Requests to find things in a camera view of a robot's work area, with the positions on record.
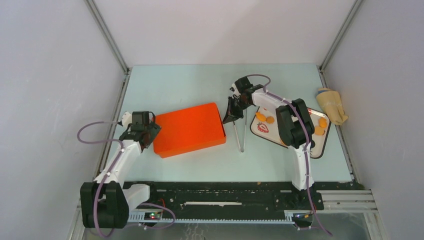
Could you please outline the clear plastic tongs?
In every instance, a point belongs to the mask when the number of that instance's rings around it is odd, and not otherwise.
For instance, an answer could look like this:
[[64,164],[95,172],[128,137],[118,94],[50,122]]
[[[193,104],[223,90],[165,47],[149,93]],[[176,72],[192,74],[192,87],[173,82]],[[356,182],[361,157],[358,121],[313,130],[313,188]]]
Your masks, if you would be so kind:
[[244,117],[243,117],[243,131],[242,131],[242,136],[239,136],[239,131],[237,129],[236,122],[235,121],[233,122],[233,129],[234,129],[234,133],[235,133],[235,137],[236,137],[236,143],[237,143],[237,147],[238,147],[240,153],[244,153],[245,152],[245,147],[246,147],[248,110],[245,109],[243,111],[243,113],[244,113]]

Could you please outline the strawberry pattern tray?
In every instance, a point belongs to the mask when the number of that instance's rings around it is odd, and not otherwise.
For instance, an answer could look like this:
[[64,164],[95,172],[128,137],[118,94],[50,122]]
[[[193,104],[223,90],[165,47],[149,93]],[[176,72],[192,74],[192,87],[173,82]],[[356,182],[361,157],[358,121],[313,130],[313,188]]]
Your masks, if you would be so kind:
[[[270,141],[274,144],[277,144],[279,146],[282,146],[284,148],[287,148],[288,146],[283,143],[283,141],[280,139],[279,135],[279,129],[277,124],[277,117],[276,117],[276,104],[270,105],[266,104],[264,106],[260,106],[256,112],[260,112],[261,114],[265,115],[266,117],[272,116],[274,118],[273,124],[268,124],[266,121],[258,121],[256,119],[256,115],[254,116],[251,124],[250,124],[250,130],[251,132],[264,140]],[[311,134],[311,150],[310,150],[310,157],[312,159],[319,159],[322,157],[327,138],[329,135],[329,130],[331,128],[331,122],[326,114],[323,112],[317,111],[313,108],[307,108],[308,114],[311,119],[311,124],[315,128],[315,126],[319,126],[319,118],[323,117],[326,118],[328,126],[325,128],[325,134],[324,135],[315,135],[314,131]]]

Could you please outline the orange cookie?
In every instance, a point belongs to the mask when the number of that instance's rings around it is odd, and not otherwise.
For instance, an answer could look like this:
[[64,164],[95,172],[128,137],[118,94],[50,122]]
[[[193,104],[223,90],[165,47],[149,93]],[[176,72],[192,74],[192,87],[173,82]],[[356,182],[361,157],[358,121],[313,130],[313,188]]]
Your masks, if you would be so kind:
[[323,136],[325,132],[326,132],[325,128],[322,128],[318,125],[314,127],[314,134],[317,136]]
[[327,119],[324,117],[320,117],[318,120],[318,125],[323,129],[327,128],[328,126]]
[[267,117],[260,112],[256,112],[255,117],[260,122],[266,122],[267,121]]
[[275,122],[275,119],[272,116],[268,116],[265,121],[268,124],[273,124]]

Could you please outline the yellow cloth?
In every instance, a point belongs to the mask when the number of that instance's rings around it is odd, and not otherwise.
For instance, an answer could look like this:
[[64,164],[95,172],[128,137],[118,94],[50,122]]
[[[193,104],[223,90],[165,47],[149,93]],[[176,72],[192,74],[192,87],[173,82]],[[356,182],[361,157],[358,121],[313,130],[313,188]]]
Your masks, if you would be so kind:
[[338,91],[330,88],[319,88],[316,100],[321,110],[334,125],[341,126],[348,119]]

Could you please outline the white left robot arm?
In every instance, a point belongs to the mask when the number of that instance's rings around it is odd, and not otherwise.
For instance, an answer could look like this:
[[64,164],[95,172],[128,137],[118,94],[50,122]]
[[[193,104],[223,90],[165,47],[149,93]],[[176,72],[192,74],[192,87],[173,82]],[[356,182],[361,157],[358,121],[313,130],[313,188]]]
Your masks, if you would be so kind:
[[151,111],[125,112],[117,125],[124,127],[112,160],[91,182],[80,187],[82,222],[86,228],[122,229],[127,225],[130,211],[142,204],[153,208],[158,194],[146,184],[124,188],[125,179],[137,158],[153,143],[161,127]]

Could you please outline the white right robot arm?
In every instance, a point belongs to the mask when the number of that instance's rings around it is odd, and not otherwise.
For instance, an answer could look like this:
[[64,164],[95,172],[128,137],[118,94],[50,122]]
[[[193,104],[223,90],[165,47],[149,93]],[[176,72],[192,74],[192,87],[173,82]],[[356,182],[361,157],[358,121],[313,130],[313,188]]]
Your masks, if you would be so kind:
[[251,107],[261,107],[271,112],[275,118],[278,135],[283,144],[294,152],[294,176],[292,185],[298,190],[291,194],[291,204],[304,209],[311,202],[306,191],[314,184],[311,176],[310,151],[312,135],[315,132],[313,121],[303,99],[288,100],[267,89],[271,79],[266,75],[252,74],[253,77],[268,79],[265,85],[253,85],[249,75],[236,80],[230,87],[227,109],[222,124],[232,123],[244,117],[244,111]]

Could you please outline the orange box lid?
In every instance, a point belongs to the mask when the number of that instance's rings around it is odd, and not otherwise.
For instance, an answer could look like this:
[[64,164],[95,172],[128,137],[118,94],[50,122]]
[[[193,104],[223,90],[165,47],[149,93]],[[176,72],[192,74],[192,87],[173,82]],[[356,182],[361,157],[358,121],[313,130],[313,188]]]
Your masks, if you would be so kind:
[[161,130],[153,151],[169,158],[226,143],[227,136],[216,103],[210,102],[155,117]]

